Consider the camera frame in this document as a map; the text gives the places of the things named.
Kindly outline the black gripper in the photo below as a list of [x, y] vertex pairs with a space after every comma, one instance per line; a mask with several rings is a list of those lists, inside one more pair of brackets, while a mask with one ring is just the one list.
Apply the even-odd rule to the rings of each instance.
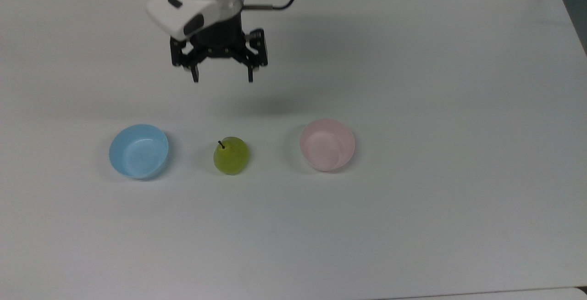
[[[192, 45], [189, 52], [184, 49]], [[254, 72], [268, 65], [264, 29], [257, 28], [245, 34], [241, 13], [196, 32], [189, 39], [170, 37], [172, 65], [191, 73], [199, 82], [199, 64], [205, 58], [233, 58], [242, 60], [248, 72], [248, 83], [253, 83]]]

